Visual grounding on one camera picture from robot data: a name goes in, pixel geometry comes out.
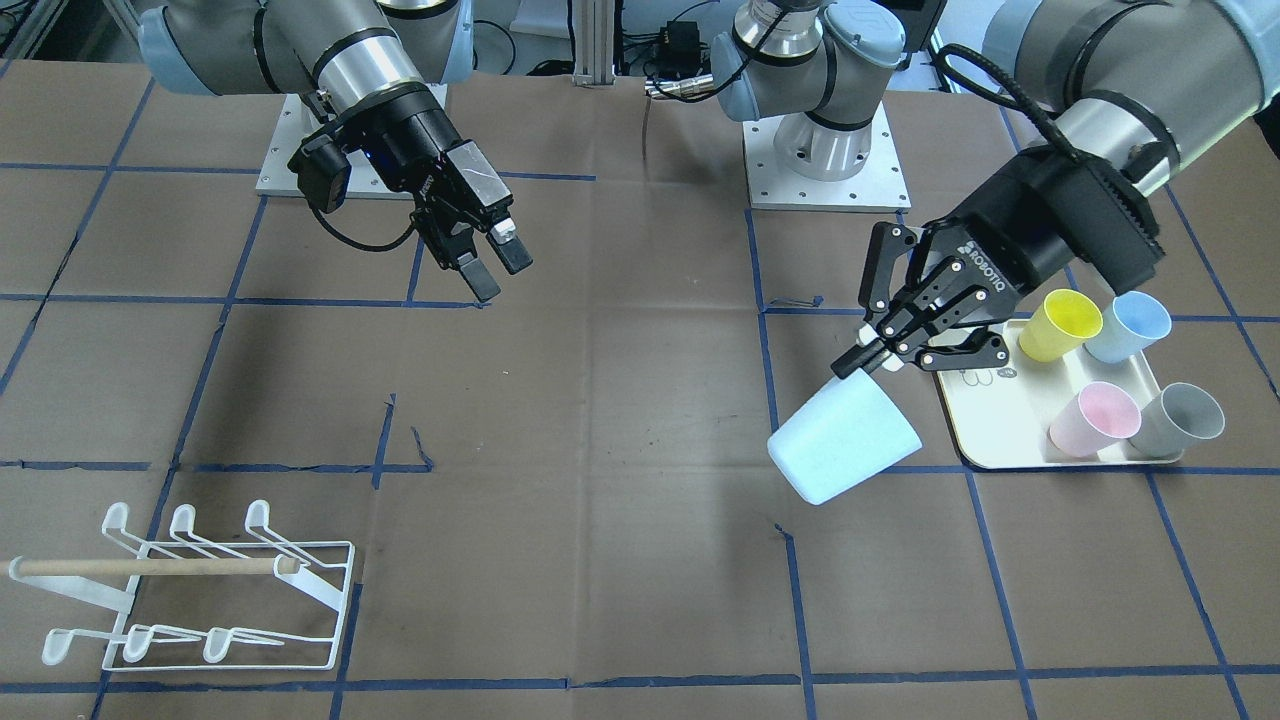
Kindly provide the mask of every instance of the wooden rod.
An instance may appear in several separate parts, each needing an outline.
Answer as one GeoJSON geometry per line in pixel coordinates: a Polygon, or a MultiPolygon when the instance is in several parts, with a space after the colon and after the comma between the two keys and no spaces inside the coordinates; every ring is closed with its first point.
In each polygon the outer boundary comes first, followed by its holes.
{"type": "MultiPolygon", "coordinates": [[[[285,557],[280,573],[292,575],[301,564],[285,557]]],[[[27,560],[18,564],[19,577],[61,575],[273,575],[275,557],[200,557],[191,560],[27,560]]]]}

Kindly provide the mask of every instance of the tray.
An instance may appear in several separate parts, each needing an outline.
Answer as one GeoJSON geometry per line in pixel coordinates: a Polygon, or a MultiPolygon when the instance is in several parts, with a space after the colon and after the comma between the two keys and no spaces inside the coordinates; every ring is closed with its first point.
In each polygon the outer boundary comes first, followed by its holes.
{"type": "Polygon", "coordinates": [[[1144,407],[1160,393],[1143,354],[1115,365],[1094,360],[1079,347],[1055,363],[1037,363],[1018,346],[1027,320],[1005,324],[1010,360],[995,370],[937,373],[938,387],[960,454],[986,470],[1076,468],[1093,465],[1157,465],[1172,457],[1151,457],[1128,442],[1105,447],[1091,457],[1070,457],[1048,439],[1048,424],[1085,384],[1120,386],[1144,407]]]}

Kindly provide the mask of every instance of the metal base plate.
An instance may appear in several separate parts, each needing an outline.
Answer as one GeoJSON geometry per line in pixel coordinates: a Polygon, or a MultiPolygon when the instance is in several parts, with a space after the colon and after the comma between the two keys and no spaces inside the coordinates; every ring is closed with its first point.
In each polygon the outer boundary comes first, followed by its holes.
{"type": "Polygon", "coordinates": [[[876,118],[872,119],[872,150],[867,163],[861,172],[846,181],[810,179],[778,161],[773,151],[773,135],[781,124],[782,118],[742,123],[751,208],[893,213],[911,206],[884,105],[877,108],[876,118]]]}
{"type": "Polygon", "coordinates": [[[1108,365],[1083,347],[1056,363],[1037,363],[1018,346],[1027,320],[1005,325],[1009,365],[997,370],[938,373],[938,387],[961,455],[987,470],[1073,468],[1093,465],[1152,465],[1181,457],[1151,457],[1128,442],[1098,451],[1094,457],[1070,457],[1048,439],[1048,425],[1085,384],[1106,380],[1120,386],[1144,407],[1160,393],[1160,383],[1140,352],[1108,365]]]}
{"type": "MultiPolygon", "coordinates": [[[[431,95],[436,102],[444,108],[447,86],[431,85],[431,95]]],[[[271,135],[271,146],[266,150],[262,160],[262,172],[257,176],[257,193],[278,197],[302,197],[298,191],[298,176],[289,168],[289,158],[302,143],[302,138],[319,129],[319,124],[302,104],[297,95],[284,96],[284,108],[280,118],[275,123],[275,133],[271,135]]],[[[392,192],[383,186],[378,173],[369,164],[369,160],[360,152],[347,155],[351,160],[351,182],[347,184],[347,197],[407,200],[407,192],[392,192]]]]}

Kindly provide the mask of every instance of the light blue cup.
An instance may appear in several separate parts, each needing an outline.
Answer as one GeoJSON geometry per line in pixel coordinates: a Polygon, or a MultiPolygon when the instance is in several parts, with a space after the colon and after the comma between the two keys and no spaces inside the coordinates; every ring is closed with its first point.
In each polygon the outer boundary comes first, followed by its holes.
{"type": "Polygon", "coordinates": [[[1174,329],[1169,310],[1146,292],[1126,292],[1102,313],[1102,332],[1084,348],[1103,363],[1123,363],[1174,329]]]}

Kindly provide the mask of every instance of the white metal rack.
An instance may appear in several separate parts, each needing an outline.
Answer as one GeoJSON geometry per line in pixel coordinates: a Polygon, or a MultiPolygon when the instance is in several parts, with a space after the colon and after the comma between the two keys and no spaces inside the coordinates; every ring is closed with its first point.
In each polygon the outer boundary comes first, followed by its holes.
{"type": "Polygon", "coordinates": [[[102,536],[129,552],[132,560],[41,561],[15,557],[9,562],[9,577],[14,580],[114,610],[116,614],[110,630],[50,630],[45,637],[41,660],[45,665],[58,665],[67,657],[72,642],[83,637],[106,641],[102,669],[115,673],[332,669],[347,620],[356,547],[348,541],[292,542],[270,528],[270,512],[271,507],[265,500],[256,500],[244,514],[244,532],[259,542],[220,543],[196,534],[196,509],[182,505],[174,510],[169,524],[172,541],[161,542],[129,533],[125,529],[129,506],[116,502],[106,510],[102,519],[102,536]],[[316,556],[317,552],[340,556],[342,560],[325,562],[316,556]],[[82,574],[127,575],[128,583],[120,589],[90,580],[82,574]],[[264,582],[285,583],[332,611],[333,632],[312,637],[243,626],[201,630],[164,624],[133,624],[125,630],[138,585],[148,575],[271,575],[275,580],[264,578],[264,582]],[[326,578],[335,579],[337,585],[326,578]],[[198,657],[182,664],[136,665],[152,646],[183,643],[197,646],[198,657]],[[224,664],[230,650],[238,644],[282,650],[300,644],[320,646],[326,647],[328,660],[324,664],[298,664],[294,656],[282,652],[280,662],[224,664]],[[118,655],[123,664],[118,662],[118,655]]]}

